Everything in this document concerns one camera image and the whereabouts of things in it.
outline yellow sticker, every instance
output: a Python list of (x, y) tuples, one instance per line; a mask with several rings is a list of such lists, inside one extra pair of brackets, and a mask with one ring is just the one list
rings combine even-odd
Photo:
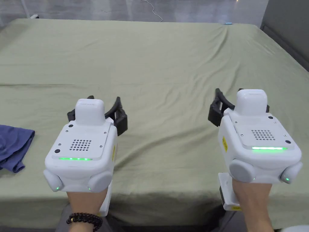
[(115, 158), (115, 151), (116, 151), (116, 146), (114, 146), (114, 151), (113, 151), (112, 161), (114, 161), (114, 158)]
[(232, 210), (233, 211), (241, 211), (241, 207), (240, 206), (233, 206)]
[(223, 139), (222, 139), (222, 143), (223, 143), (223, 146), (224, 146), (224, 149), (225, 149), (225, 152), (227, 152), (227, 143), (226, 143), (226, 141), (225, 141), (225, 138), (224, 138), (224, 136), (223, 136)]

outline green led light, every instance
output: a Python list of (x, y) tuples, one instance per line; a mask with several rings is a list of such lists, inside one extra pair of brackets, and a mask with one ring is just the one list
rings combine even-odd
[(278, 147), (252, 147), (253, 150), (286, 150), (287, 148)]
[(65, 158), (65, 157), (60, 157), (59, 160), (86, 160), (86, 161), (90, 161), (92, 159), (89, 158)]

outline blue cloth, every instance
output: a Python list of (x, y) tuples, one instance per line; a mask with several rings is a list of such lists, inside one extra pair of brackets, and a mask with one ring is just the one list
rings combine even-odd
[(19, 172), (24, 169), (21, 162), (34, 137), (34, 131), (0, 125), (0, 170)]

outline black bead bracelet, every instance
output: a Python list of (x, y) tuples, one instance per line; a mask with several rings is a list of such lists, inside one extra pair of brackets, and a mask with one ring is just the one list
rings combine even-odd
[(88, 222), (93, 224), (93, 232), (95, 232), (102, 226), (103, 220), (99, 216), (90, 213), (73, 213), (69, 216), (66, 223), (71, 224), (72, 222)]

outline concrete floor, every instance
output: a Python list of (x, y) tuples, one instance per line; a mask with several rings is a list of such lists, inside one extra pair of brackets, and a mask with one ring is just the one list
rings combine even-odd
[[(159, 22), (141, 0), (25, 0), (44, 19)], [(247, 23), (260, 26), (268, 0), (149, 0), (164, 22)], [(0, 0), (4, 24), (25, 18), (20, 0)]]

